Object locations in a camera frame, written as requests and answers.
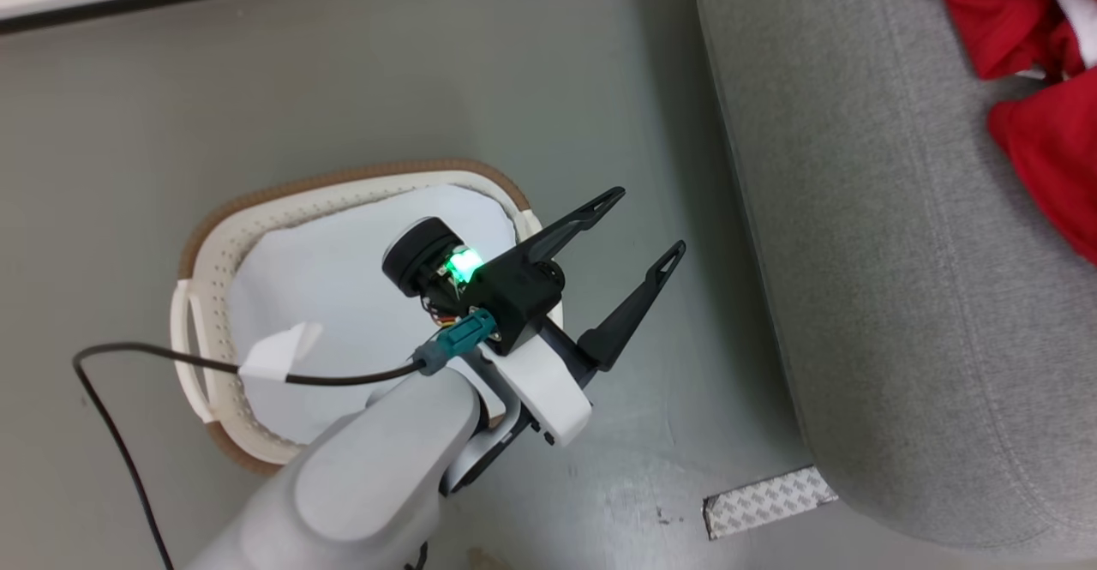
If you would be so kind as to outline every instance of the cable connector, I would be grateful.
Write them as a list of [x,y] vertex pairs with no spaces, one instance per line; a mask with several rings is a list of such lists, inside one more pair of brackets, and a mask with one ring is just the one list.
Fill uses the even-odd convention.
[[422,375],[434,375],[456,356],[466,354],[489,339],[496,331],[495,317],[487,309],[475,309],[462,317],[457,323],[443,329],[434,340],[420,344],[411,354],[411,361],[422,363]]

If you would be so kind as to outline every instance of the white tape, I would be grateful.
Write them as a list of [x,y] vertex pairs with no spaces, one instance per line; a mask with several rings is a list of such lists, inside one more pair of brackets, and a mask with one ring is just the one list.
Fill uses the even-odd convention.
[[815,510],[837,499],[818,469],[805,467],[710,497],[704,500],[704,524],[709,539],[715,540]]
[[305,358],[321,332],[321,324],[301,323],[285,332],[271,334],[252,344],[238,374],[241,377],[285,381],[293,364]]

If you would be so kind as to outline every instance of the gray sofa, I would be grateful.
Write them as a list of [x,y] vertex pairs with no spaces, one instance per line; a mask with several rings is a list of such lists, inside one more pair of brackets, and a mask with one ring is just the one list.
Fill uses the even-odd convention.
[[699,0],[806,444],[949,547],[1097,556],[1097,269],[985,128],[941,0]]

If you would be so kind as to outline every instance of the floor tape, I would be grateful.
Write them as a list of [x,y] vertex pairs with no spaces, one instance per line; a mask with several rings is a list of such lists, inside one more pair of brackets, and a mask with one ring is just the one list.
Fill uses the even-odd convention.
[[731,489],[704,500],[704,524],[715,540],[815,510],[838,499],[814,466]]

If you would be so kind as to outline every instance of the black mount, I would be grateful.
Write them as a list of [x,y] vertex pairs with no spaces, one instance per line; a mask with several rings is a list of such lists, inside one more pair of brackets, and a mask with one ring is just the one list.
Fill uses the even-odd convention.
[[598,328],[584,332],[578,344],[546,316],[559,303],[565,285],[564,272],[552,258],[580,231],[596,226],[623,198],[624,192],[620,186],[610,189],[473,274],[462,293],[460,309],[488,309],[495,317],[498,340],[488,342],[494,352],[508,355],[540,334],[568,363],[576,379],[584,379],[581,386],[592,377],[591,371],[608,372],[613,367],[686,254],[686,242],[675,242],[663,253],[647,270],[643,284]]

